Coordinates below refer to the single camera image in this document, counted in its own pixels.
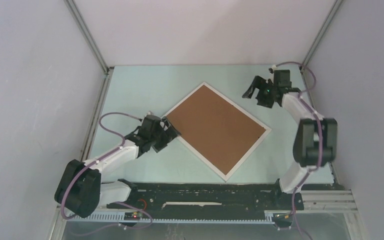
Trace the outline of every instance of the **floor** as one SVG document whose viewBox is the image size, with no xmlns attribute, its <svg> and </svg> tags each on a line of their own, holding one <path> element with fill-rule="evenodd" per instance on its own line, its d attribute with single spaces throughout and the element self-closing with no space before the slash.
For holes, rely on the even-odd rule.
<svg viewBox="0 0 384 240">
<path fill-rule="evenodd" d="M 243 99 L 255 75 L 268 78 L 270 65 L 169 65 L 117 66 L 114 69 L 102 114 L 123 112 L 137 117 L 148 111 L 162 116 L 202 82 L 206 82 L 269 126 L 272 131 L 256 148 L 228 183 L 274 183 L 294 161 L 292 146 L 297 124 L 284 109 L 257 105 L 256 99 Z M 290 69 L 292 86 L 304 89 L 300 71 Z M 128 134 L 137 120 L 124 116 L 109 116 L 102 123 L 111 130 Z M 119 137 L 100 127 L 96 131 L 91 157 L 98 156 L 120 142 Z M 159 153 L 150 150 L 140 158 L 124 164 L 103 181 L 119 178 L 131 182 L 160 183 L 224 183 L 205 163 L 174 140 Z M 334 179 L 329 166 L 312 174 L 307 183 L 331 184 Z"/>
</svg>

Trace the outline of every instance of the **metal frame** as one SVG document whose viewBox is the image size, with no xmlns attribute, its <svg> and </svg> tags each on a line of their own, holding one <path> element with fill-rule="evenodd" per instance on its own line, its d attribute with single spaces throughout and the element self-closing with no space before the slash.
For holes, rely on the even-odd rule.
<svg viewBox="0 0 384 240">
<path fill-rule="evenodd" d="M 102 83 L 102 86 L 99 92 L 99 97 L 94 108 L 94 114 L 91 118 L 87 136 L 84 140 L 81 160 L 85 160 L 89 156 L 91 146 L 94 141 L 98 118 L 102 112 L 102 108 L 105 102 L 105 97 L 107 95 L 108 87 L 110 85 L 111 77 L 113 74 L 113 69 L 109 69 L 107 64 L 105 63 L 104 58 L 101 55 L 94 39 L 92 38 L 92 35 L 82 15 L 80 14 L 75 1 L 74 0 L 64 0 L 64 1 L 68 9 L 72 13 L 74 20 L 76 21 L 80 31 L 85 37 L 96 59 L 101 65 L 103 71 L 107 74 L 105 80 Z M 342 5 L 343 1 L 344 0 L 336 0 L 335 3 L 332 5 L 332 8 L 330 9 L 329 14 L 324 20 L 322 27 L 320 28 L 316 38 L 314 39 L 310 49 L 308 50 L 308 53 L 306 54 L 304 60 L 302 61 L 304 65 L 307 65 L 310 62 L 314 52 L 319 46 L 321 39 L 324 37 L 327 29 L 329 28 L 331 22 L 333 21 L 336 13 L 340 9 L 340 6 Z M 308 82 L 303 72 L 302 72 L 302 78 L 304 80 L 304 84 L 307 86 Z M 309 94 L 308 97 L 311 105 L 314 107 L 311 94 Z M 335 179 L 335 183 L 333 185 L 311 184 L 311 186 L 309 187 L 304 186 L 303 190 L 301 191 L 304 210 L 299 210 L 297 211 L 297 213 L 342 213 L 345 217 L 345 221 L 348 227 L 351 240 L 365 240 L 367 239 L 367 236 L 365 234 L 365 228 L 360 219 L 360 215 L 358 213 L 358 209 L 354 201 L 353 194 L 350 190 L 338 190 L 339 189 L 338 186 L 340 185 L 338 184 L 338 181 L 337 181 L 338 179 L 336 178 L 336 174 L 332 165 L 331 165 L 331 169 Z M 273 215 L 287 213 L 287 212 L 288 211 L 266 210 L 264 211 L 264 213 L 267 215 L 266 220 L 256 221 L 256 222 L 245 221 L 245 222 L 236 222 L 236 223 L 238 224 L 239 223 L 272 224 L 273 222 L 271 218 Z M 123 219 L 123 216 L 124 216 L 123 210 L 100 208 L 100 209 L 97 209 L 97 211 L 88 218 L 85 218 L 85 219 L 73 218 L 69 221 L 114 222 L 114 221 L 119 221 L 120 219 Z M 165 223 L 167 222 L 167 220 L 156 219 L 155 222 Z M 53 225 L 51 226 L 47 239 L 61 240 L 63 238 L 66 223 L 67 221 L 62 219 L 62 217 L 60 216 L 60 209 L 59 207 L 57 207 L 54 214 Z"/>
</svg>

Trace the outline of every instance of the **gray wall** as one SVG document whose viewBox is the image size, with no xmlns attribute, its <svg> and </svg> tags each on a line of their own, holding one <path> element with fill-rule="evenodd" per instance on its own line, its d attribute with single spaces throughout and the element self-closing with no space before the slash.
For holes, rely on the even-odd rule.
<svg viewBox="0 0 384 240">
<path fill-rule="evenodd" d="M 384 239 L 384 1 L 346 0 L 310 67 L 316 107 L 338 121 L 339 179 Z"/>
<path fill-rule="evenodd" d="M 63 0 L 0 0 L 0 240 L 46 238 L 102 79 Z"/>
</svg>

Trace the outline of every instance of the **brown square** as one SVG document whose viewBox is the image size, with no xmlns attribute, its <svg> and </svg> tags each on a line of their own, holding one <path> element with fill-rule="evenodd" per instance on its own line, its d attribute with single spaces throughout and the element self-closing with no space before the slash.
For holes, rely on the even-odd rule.
<svg viewBox="0 0 384 240">
<path fill-rule="evenodd" d="M 205 84 L 166 116 L 181 137 L 224 175 L 266 131 Z"/>
</svg>

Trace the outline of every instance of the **brown board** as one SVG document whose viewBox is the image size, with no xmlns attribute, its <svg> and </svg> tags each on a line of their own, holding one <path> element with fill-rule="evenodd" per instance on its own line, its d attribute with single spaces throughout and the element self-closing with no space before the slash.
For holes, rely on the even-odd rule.
<svg viewBox="0 0 384 240">
<path fill-rule="evenodd" d="M 180 140 L 225 181 L 270 128 L 206 83 L 166 114 Z"/>
</svg>

